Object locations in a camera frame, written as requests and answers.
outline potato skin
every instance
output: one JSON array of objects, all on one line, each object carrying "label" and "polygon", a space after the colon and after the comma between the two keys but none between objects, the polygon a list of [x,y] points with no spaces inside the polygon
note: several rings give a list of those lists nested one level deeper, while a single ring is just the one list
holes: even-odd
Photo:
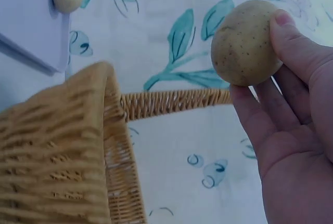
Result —
[{"label": "potato skin", "polygon": [[269,2],[252,0],[225,17],[211,45],[213,67],[223,80],[257,85],[281,67],[270,41],[270,18],[277,9]]}]

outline palm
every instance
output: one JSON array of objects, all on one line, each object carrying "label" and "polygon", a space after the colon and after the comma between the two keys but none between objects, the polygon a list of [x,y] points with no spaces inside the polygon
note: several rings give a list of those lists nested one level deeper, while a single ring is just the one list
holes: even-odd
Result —
[{"label": "palm", "polygon": [[268,80],[255,86],[260,103],[248,88],[232,87],[258,158],[267,219],[273,224],[331,223],[333,164],[311,118],[309,91],[285,66],[274,77],[282,94]]},{"label": "palm", "polygon": [[272,80],[231,86],[252,142],[270,224],[332,223],[333,48],[303,36],[283,10],[271,18],[271,41],[285,64]]},{"label": "palm", "polygon": [[302,126],[267,140],[272,149],[268,153],[279,150],[262,175],[265,211],[272,223],[331,223],[333,219],[333,166],[311,132]]}]

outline white fabric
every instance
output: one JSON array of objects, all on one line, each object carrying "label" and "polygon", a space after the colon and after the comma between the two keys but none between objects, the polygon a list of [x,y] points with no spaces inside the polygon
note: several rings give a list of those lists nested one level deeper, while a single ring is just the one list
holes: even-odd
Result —
[{"label": "white fabric", "polygon": [[[230,6],[244,1],[84,0],[72,14],[65,75],[107,60],[123,93],[143,91],[149,79],[157,81],[152,91],[227,87],[211,72],[209,35]],[[304,34],[333,45],[330,0],[269,1],[291,12]],[[1,52],[0,89],[6,95],[1,109],[65,79]],[[170,57],[176,59],[172,70],[163,72]],[[129,127],[149,223],[266,223],[257,161],[232,106],[155,117]]]}]

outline blue flower print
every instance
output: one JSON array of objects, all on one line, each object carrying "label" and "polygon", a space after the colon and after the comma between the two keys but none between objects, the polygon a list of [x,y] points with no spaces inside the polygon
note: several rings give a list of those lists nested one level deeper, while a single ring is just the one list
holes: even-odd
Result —
[{"label": "blue flower print", "polygon": [[202,185],[207,189],[217,187],[225,177],[227,165],[228,161],[226,159],[219,159],[214,163],[206,165],[203,169]]}]

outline woven rim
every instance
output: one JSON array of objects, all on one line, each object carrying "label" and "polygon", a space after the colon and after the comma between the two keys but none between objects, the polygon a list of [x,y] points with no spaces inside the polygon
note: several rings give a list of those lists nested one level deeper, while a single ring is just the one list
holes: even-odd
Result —
[{"label": "woven rim", "polygon": [[232,103],[228,90],[157,91],[121,96],[126,121]]}]

